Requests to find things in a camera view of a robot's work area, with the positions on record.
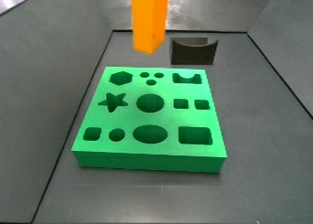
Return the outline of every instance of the orange block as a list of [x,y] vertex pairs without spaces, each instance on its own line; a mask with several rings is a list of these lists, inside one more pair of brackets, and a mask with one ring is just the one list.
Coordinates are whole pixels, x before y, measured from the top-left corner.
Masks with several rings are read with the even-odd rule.
[[167,0],[132,0],[133,49],[152,54],[163,43]]

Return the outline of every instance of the large round hole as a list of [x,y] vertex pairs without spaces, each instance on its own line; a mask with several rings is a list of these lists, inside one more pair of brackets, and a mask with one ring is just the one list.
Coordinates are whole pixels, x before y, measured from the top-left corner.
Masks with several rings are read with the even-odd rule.
[[155,94],[145,94],[137,98],[136,107],[141,112],[156,112],[163,108],[163,98]]
[[148,80],[148,81],[147,81],[147,84],[148,84],[149,86],[152,86],[152,85],[156,84],[156,81],[155,81],[155,80]]
[[113,142],[120,141],[123,139],[123,137],[124,137],[123,129],[113,129],[108,134],[108,138]]
[[141,125],[133,130],[133,138],[140,143],[156,144],[167,138],[167,131],[157,125]]

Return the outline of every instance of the green foam block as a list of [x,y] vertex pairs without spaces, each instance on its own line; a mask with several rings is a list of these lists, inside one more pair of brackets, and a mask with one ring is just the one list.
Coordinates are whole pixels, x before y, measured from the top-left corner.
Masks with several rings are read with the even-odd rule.
[[86,167],[218,173],[227,154],[206,72],[107,67],[72,152]]

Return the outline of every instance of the dark gray surface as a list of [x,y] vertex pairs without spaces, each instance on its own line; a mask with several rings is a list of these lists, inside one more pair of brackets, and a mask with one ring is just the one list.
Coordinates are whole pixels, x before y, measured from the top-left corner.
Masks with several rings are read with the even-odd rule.
[[[228,158],[219,175],[80,168],[72,142],[104,66],[169,65],[169,37],[220,41],[207,70]],[[36,223],[313,221],[313,121],[247,35],[167,33],[152,56],[113,33]]]
[[0,17],[0,222],[29,222],[111,34],[93,0]]
[[271,0],[248,35],[313,114],[313,0]]
[[[248,31],[268,0],[168,0],[165,29]],[[132,28],[131,0],[97,0],[113,29]]]

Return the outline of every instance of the gray table surface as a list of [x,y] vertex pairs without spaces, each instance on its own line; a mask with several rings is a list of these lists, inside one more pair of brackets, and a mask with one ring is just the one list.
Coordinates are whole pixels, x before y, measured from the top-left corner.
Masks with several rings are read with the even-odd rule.
[[[169,37],[220,41],[206,69],[228,158],[218,175],[80,168],[70,153],[105,66],[171,66]],[[313,121],[246,34],[167,33],[152,56],[113,33],[36,223],[313,221]]]

